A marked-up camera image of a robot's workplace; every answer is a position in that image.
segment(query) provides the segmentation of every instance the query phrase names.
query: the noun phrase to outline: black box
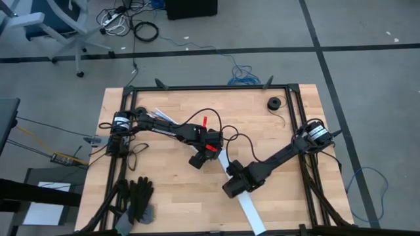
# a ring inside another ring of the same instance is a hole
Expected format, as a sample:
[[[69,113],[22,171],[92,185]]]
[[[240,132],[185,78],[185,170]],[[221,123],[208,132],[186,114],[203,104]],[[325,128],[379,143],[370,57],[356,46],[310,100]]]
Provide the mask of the black box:
[[[217,14],[217,0],[165,0],[168,19],[176,20]]]

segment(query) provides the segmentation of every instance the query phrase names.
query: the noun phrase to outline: wooden tabletop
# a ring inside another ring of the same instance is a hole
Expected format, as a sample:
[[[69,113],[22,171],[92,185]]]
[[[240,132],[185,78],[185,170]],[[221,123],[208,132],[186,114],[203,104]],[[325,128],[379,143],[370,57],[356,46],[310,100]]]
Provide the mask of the wooden tabletop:
[[[316,85],[300,85],[307,119],[320,118],[325,121]],[[102,103],[99,123],[111,122],[119,111],[122,88],[107,88]],[[137,106],[148,110],[160,109],[175,121],[182,123],[202,108],[217,110],[223,125],[234,125],[248,135],[255,146],[259,159],[266,159],[288,145],[292,135],[291,121],[287,106],[276,114],[266,108],[272,96],[285,96],[282,89],[268,90],[189,90],[140,92]],[[295,113],[299,112],[294,100]],[[214,113],[204,111],[190,123],[202,124],[203,116],[208,116],[207,127],[219,129]],[[109,130],[98,129],[97,135],[109,135]],[[226,137],[234,134],[227,128]],[[194,151],[173,139],[153,132],[141,132],[132,141],[131,147],[140,142],[150,145],[138,156],[136,170],[127,169],[126,178],[136,180],[147,176],[154,183],[155,191],[151,198],[154,206],[154,221],[149,225],[135,224],[132,233],[176,232],[176,231],[245,231],[251,230],[237,199],[229,199],[222,185],[227,181],[226,174],[218,160],[204,163],[201,170],[188,164]],[[332,147],[324,150],[332,155]],[[91,162],[103,152],[91,157]],[[253,160],[249,142],[240,137],[229,144],[231,160],[239,159],[245,166]],[[341,214],[352,223],[343,181],[335,160],[322,153],[318,155],[318,168],[325,196]],[[115,172],[116,180],[120,163]],[[104,199],[110,158],[103,157],[94,163],[87,173],[85,188],[77,217],[76,229],[81,229],[91,219]],[[303,181],[298,158],[294,157],[279,168],[266,180],[265,185],[251,194],[266,229],[297,229],[299,224],[310,227]],[[318,200],[314,197],[318,221],[322,222]],[[113,218],[108,217],[111,227]]]

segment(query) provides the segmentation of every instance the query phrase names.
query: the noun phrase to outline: black tape roll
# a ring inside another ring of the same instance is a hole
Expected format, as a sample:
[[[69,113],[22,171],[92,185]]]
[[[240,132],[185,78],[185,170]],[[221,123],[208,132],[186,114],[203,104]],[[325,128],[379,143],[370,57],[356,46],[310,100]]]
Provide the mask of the black tape roll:
[[[272,97],[268,100],[267,107],[272,111],[277,111],[280,108],[281,104],[282,102],[280,101],[280,99],[278,99],[277,97]]]

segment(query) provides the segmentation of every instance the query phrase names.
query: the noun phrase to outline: robotic arm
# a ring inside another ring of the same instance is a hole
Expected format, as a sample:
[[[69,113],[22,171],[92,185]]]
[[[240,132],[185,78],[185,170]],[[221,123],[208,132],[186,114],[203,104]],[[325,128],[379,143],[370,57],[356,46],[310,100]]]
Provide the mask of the robotic arm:
[[[134,117],[136,125],[130,128]],[[137,108],[135,111],[120,111],[115,113],[111,125],[110,143],[106,153],[108,155],[121,155],[124,148],[124,137],[130,137],[141,131],[152,131],[164,134],[187,145],[194,146],[198,152],[192,156],[189,163],[200,169],[207,160],[217,159],[223,146],[222,132],[207,129],[205,126],[183,123],[181,125],[153,118],[147,114],[145,108]]]
[[[299,128],[291,139],[291,143],[273,154],[265,161],[252,161],[248,166],[235,160],[229,164],[226,172],[232,178],[223,185],[223,190],[233,198],[243,191],[252,192],[261,187],[271,172],[292,157],[303,153],[317,153],[333,143],[333,138],[341,131],[328,132],[319,119],[311,119]]]

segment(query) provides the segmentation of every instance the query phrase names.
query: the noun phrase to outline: chair wheel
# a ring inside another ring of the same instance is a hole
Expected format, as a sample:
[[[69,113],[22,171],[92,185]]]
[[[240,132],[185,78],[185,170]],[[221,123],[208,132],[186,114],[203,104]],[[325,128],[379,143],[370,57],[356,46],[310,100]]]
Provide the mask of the chair wheel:
[[[117,58],[116,54],[113,51],[109,51],[108,55],[110,55],[110,58]]]

